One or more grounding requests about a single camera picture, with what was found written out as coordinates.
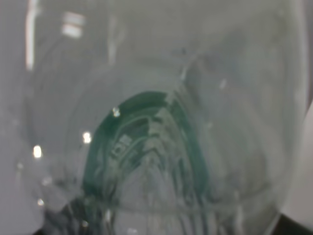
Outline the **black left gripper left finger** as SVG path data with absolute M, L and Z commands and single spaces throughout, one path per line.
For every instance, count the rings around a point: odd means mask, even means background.
M 49 230 L 45 228 L 40 228 L 37 231 L 35 231 L 32 235 L 49 235 Z

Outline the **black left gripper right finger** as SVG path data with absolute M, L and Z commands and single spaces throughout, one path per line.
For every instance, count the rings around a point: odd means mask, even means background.
M 313 235 L 313 232 L 281 214 L 273 235 Z

